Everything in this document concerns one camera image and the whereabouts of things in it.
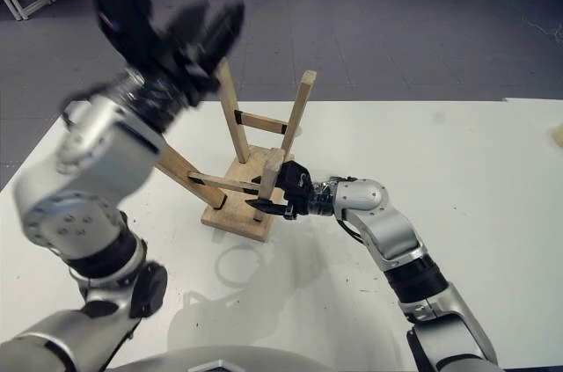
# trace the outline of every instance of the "silver robot arm segment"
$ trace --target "silver robot arm segment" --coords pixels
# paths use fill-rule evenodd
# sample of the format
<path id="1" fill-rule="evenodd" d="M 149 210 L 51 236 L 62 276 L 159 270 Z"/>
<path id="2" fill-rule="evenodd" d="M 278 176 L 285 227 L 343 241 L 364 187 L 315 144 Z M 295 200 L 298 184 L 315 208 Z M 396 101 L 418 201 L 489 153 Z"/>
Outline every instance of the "silver robot arm segment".
<path id="1" fill-rule="evenodd" d="M 147 260 L 146 243 L 118 206 L 149 177 L 178 113 L 218 90 L 215 69 L 244 19 L 242 3 L 227 4 L 206 25 L 208 5 L 199 2 L 157 33 L 150 0 L 95 1 L 100 28 L 128 67 L 65 101 L 69 132 L 15 187 L 26 237 L 69 266 L 85 305 L 0 345 L 2 372 L 99 372 L 160 308 L 166 270 Z M 74 100 L 91 103 L 76 124 L 67 111 Z"/>
<path id="2" fill-rule="evenodd" d="M 147 245 L 117 206 L 149 177 L 164 145 L 126 107 L 97 96 L 56 153 L 22 174 L 15 198 L 24 233 L 69 265 L 85 305 L 0 346 L 5 370 L 34 370 L 22 361 L 57 370 L 45 368 L 48 358 L 68 370 L 100 371 L 160 307 L 165 269 L 146 260 Z"/>
<path id="3" fill-rule="evenodd" d="M 483 328 L 445 280 L 410 221 L 391 205 L 384 186 L 368 179 L 338 182 L 334 215 L 360 231 L 398 306 L 413 323 L 407 339 L 419 368 L 438 371 L 473 358 L 496 364 Z"/>
<path id="4" fill-rule="evenodd" d="M 421 372 L 458 370 L 461 361 L 465 366 L 471 363 L 472 370 L 499 370 L 491 341 L 455 286 L 443 277 L 411 222 L 392 206 L 384 186 L 351 177 L 312 182 L 307 169 L 293 161 L 282 165 L 276 186 L 284 191 L 287 205 L 261 199 L 246 202 L 289 220 L 334 215 L 367 247 L 413 324 L 407 341 Z M 480 362 L 482 368 L 476 368 Z"/>

